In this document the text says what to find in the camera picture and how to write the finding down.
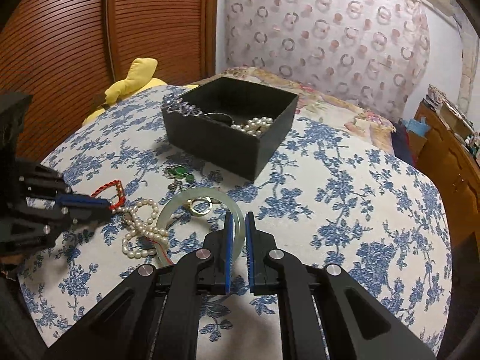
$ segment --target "silver bolt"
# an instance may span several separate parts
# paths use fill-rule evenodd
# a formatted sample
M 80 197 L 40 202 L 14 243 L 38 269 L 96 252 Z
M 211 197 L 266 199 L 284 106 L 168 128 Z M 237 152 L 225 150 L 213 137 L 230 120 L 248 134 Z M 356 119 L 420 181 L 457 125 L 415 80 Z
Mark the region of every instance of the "silver bolt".
M 138 267 L 138 274 L 140 276 L 150 276 L 153 273 L 153 266 L 150 264 L 143 264 Z
M 268 252 L 268 255 L 274 260 L 281 260 L 283 256 L 285 256 L 284 252 L 282 252 L 280 249 L 272 249 L 270 252 Z
M 195 252 L 195 256 L 197 256 L 199 259 L 204 260 L 210 257 L 212 253 L 208 249 L 198 249 Z
M 327 272 L 332 276 L 338 276 L 342 273 L 342 268 L 335 264 L 330 264 L 329 266 L 327 266 Z

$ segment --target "wooden dresser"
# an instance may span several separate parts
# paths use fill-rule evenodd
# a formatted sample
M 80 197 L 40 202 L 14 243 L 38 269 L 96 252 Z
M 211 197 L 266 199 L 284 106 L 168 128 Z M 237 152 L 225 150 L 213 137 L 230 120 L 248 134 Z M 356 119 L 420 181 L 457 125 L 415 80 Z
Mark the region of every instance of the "wooden dresser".
M 475 232 L 480 252 L 480 167 L 453 132 L 423 103 L 415 119 L 422 116 L 431 129 L 425 135 L 427 142 L 418 156 L 417 168 L 440 191 L 452 247 Z

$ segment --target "white tablecloth with blue flowers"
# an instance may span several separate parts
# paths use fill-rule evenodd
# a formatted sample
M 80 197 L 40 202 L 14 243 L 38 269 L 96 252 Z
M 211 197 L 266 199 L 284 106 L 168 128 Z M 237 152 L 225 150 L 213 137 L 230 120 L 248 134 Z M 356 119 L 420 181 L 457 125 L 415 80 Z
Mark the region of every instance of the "white tablecloth with blue flowers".
M 452 259 L 445 211 L 431 181 L 300 113 L 255 183 L 246 182 L 167 141 L 162 102 L 185 90 L 162 86 L 131 97 L 78 130 L 44 164 L 63 171 L 76 192 L 90 194 L 120 179 L 127 202 L 153 198 L 160 205 L 173 194 L 163 170 L 184 165 L 195 175 L 195 186 L 220 187 L 303 263 L 340 264 L 436 353 L 447 321 Z M 222 228 L 224 212 L 217 205 L 205 217 L 192 217 L 178 209 L 169 228 L 172 260 Z M 137 266 L 157 264 L 156 257 L 125 256 L 125 232 L 116 215 L 96 230 L 63 233 L 53 249 L 25 261 L 21 289 L 48 345 Z M 137 237 L 133 241 L 135 248 L 145 246 Z M 245 253 L 234 264 L 232 280 L 229 295 L 205 298 L 197 358 L 281 359 L 277 299 L 249 293 Z

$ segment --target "black box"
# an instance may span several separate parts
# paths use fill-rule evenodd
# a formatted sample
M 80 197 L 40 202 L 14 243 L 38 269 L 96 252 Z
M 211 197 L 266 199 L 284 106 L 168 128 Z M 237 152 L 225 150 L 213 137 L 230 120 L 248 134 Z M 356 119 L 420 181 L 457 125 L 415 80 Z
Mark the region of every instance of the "black box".
M 248 81 L 221 77 L 184 93 L 184 102 L 204 114 L 221 112 L 235 124 L 254 117 L 273 123 L 260 136 L 234 130 L 204 115 L 183 116 L 162 110 L 169 142 L 187 153 L 254 181 L 292 127 L 298 95 Z

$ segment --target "pale green bangle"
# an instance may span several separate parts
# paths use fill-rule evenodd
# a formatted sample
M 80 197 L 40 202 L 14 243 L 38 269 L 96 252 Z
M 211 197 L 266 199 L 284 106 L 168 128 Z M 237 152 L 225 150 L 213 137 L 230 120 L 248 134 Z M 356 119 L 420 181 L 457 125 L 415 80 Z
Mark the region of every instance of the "pale green bangle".
M 157 228 L 167 228 L 167 223 L 171 218 L 175 210 L 185 204 L 188 200 L 193 200 L 197 198 L 210 197 L 215 200 L 218 200 L 220 203 L 226 205 L 230 210 L 233 216 L 233 222 L 235 225 L 235 234 L 233 236 L 233 248 L 232 248 L 232 263 L 240 256 L 242 252 L 243 245 L 245 243 L 245 218 L 238 207 L 238 205 L 233 201 L 229 195 L 225 192 L 219 191 L 216 188 L 207 188 L 207 187 L 194 187 L 189 188 L 180 192 L 178 195 L 175 195 L 162 209 L 160 215 L 158 216 Z M 171 265 L 167 257 L 167 252 L 160 244 L 155 244 L 155 249 L 157 250 L 157 256 L 160 259 L 160 266 Z

